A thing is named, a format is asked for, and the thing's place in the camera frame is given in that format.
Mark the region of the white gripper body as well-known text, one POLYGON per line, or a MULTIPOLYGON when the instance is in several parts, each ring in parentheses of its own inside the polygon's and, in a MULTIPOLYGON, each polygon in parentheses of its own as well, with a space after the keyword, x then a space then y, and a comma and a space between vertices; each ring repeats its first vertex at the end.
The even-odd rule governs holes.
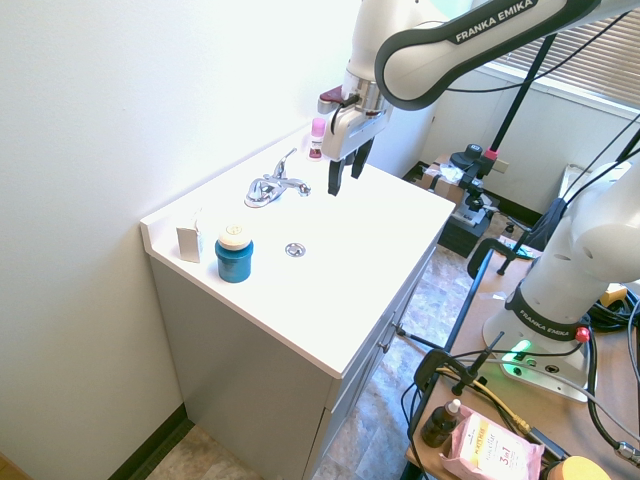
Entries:
POLYGON ((323 155, 340 161, 379 134, 389 122, 389 109, 369 115, 355 107, 337 113, 334 126, 328 125, 322 141, 323 155))

